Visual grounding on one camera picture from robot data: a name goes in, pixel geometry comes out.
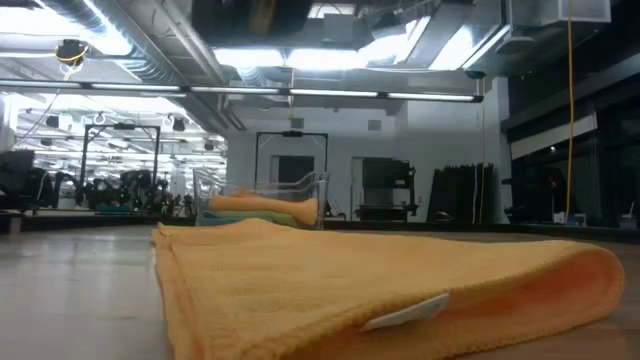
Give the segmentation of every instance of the fluorescent light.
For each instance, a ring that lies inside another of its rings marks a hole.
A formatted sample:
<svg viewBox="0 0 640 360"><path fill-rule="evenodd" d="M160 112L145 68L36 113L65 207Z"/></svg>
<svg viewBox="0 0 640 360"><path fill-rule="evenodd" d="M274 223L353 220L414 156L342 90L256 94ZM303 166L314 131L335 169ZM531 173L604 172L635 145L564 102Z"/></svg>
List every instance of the fluorescent light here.
<svg viewBox="0 0 640 360"><path fill-rule="evenodd" d="M30 81L30 80L0 80L0 86L20 86L33 88L64 88L77 89L80 84L66 81Z"/></svg>
<svg viewBox="0 0 640 360"><path fill-rule="evenodd" d="M462 68L466 69L473 65L476 61L478 61L478 59L480 59L484 54L487 53L487 51L489 51L489 49L491 49L498 41L500 41L500 39L502 39L509 32L509 30L511 30L511 25L503 26L497 34L495 34L491 39L484 43L480 50L476 51L476 53L473 54L473 56L471 56L471 58L467 60L464 65L462 65Z"/></svg>
<svg viewBox="0 0 640 360"><path fill-rule="evenodd" d="M349 70L367 64L354 50L296 49L287 65L301 70Z"/></svg>
<svg viewBox="0 0 640 360"><path fill-rule="evenodd" d="M389 93L389 99L399 100L431 100L431 101L459 101L471 102L475 99L470 95L419 94L419 93Z"/></svg>
<svg viewBox="0 0 640 360"><path fill-rule="evenodd" d="M130 90L130 91L180 91L179 86L173 85L144 85L144 84L92 84L98 90Z"/></svg>
<svg viewBox="0 0 640 360"><path fill-rule="evenodd" d="M271 88L242 88L242 87L216 87L216 86L194 86L191 88L193 92L212 92L219 94L259 94L259 95L278 95L279 89Z"/></svg>
<svg viewBox="0 0 640 360"><path fill-rule="evenodd" d="M54 53L43 53L43 52L0 52L0 57L4 58L21 58L21 59L39 59L39 58L47 58L47 57L55 57Z"/></svg>
<svg viewBox="0 0 640 360"><path fill-rule="evenodd" d="M403 44L402 48L396 54L396 58L393 61L394 64L398 64L407 60L409 55L413 52L413 49L416 47L418 40L422 37L427 25L429 25L429 21L431 21L430 16L425 16L418 20L417 22L414 20L407 24L407 33L409 34L407 40Z"/></svg>
<svg viewBox="0 0 640 360"><path fill-rule="evenodd" d="M284 59L275 49L215 49L220 64L233 67L283 66Z"/></svg>
<svg viewBox="0 0 640 360"><path fill-rule="evenodd" d="M142 92L140 93L140 96L147 96L147 97L158 97L158 96L162 96L162 97L170 97L170 98L185 98L187 97L187 94L185 93L162 93L162 92Z"/></svg>
<svg viewBox="0 0 640 360"><path fill-rule="evenodd" d="M457 70L473 54L473 34L471 28L463 25L449 39L429 70Z"/></svg>
<svg viewBox="0 0 640 360"><path fill-rule="evenodd" d="M314 90L314 89L291 89L291 95L316 95L316 96L343 96L343 97L370 97L375 98L378 93L375 91L346 91L346 90Z"/></svg>

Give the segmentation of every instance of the orange towel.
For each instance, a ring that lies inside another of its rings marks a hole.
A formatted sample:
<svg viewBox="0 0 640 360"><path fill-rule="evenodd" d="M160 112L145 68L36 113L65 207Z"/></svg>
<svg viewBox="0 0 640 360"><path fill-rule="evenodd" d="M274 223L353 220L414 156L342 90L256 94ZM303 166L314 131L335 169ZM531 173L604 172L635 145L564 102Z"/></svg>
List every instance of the orange towel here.
<svg viewBox="0 0 640 360"><path fill-rule="evenodd" d="M231 196L213 196L209 209L218 211L274 211L293 216L299 222L313 226L318 218L318 199L300 202L276 200L258 195L237 192Z"/></svg>
<svg viewBox="0 0 640 360"><path fill-rule="evenodd" d="M466 243L251 219L160 226L154 243L176 360L450 357L605 317L624 283L611 252L570 241ZM435 317L362 331L443 294Z"/></svg>

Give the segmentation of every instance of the yellow cable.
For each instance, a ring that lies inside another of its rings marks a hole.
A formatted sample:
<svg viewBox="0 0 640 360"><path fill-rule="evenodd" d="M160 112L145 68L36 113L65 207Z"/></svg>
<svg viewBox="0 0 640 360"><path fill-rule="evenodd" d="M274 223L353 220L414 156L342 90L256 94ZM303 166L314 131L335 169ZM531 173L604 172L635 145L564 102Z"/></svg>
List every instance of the yellow cable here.
<svg viewBox="0 0 640 360"><path fill-rule="evenodd" d="M569 46L569 161L567 166L567 209L564 223L569 223L569 210L571 210L571 178L573 172L573 122L576 117L575 104L573 98L573 25L571 15L573 13L573 0L569 0L568 10L568 46Z"/></svg>
<svg viewBox="0 0 640 360"><path fill-rule="evenodd" d="M484 210L484 163L485 163L485 139L484 139L484 96L487 95L486 77L482 78L482 181L480 185L480 216L478 224L482 224L482 213Z"/></svg>

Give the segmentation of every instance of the white label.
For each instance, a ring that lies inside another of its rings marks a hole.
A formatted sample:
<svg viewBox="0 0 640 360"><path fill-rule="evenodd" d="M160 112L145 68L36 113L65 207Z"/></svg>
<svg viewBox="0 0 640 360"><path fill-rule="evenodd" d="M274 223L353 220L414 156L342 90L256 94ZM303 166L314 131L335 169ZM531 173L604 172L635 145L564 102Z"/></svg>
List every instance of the white label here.
<svg viewBox="0 0 640 360"><path fill-rule="evenodd" d="M449 294L442 294L400 311L369 320L360 331L369 331L387 326L402 325L408 321L428 319L438 315L449 303Z"/></svg>

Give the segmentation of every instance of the white wall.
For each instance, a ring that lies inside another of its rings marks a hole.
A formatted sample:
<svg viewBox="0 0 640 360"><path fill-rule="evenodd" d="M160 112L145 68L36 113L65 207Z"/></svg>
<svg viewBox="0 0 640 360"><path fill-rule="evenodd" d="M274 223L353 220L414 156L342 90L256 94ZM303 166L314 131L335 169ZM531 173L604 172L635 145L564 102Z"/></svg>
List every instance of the white wall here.
<svg viewBox="0 0 640 360"><path fill-rule="evenodd" d="M501 137L499 128L500 121L508 117L506 96L506 80L497 79L485 102L485 159L495 164L497 176L501 178L510 177L510 154L508 150L505 154L504 148L508 149L508 146L505 146L506 139ZM427 216L434 170L482 161L481 109L480 104L410 101L396 117L388 117L378 110L354 109L337 113L325 109L297 109L295 116L305 118L305 132L329 134L329 193L340 211L349 216L352 158L395 158L407 160L416 168L416 201L420 208L417 216L410 220L423 222ZM289 111L238 109L236 114L248 125L249 131L231 135L228 139L227 179L251 183L254 179L255 132L289 130ZM382 120L381 132L367 131L367 121L374 119ZM316 158L316 164L323 164L317 144L309 140L291 140L271 139L271 149L260 153L258 166L268 169L271 155L309 155ZM499 179L491 185L499 189ZM499 201L496 204L507 196L501 191L495 193L496 201ZM499 215L503 206L499 207L490 218L504 221Z"/></svg>

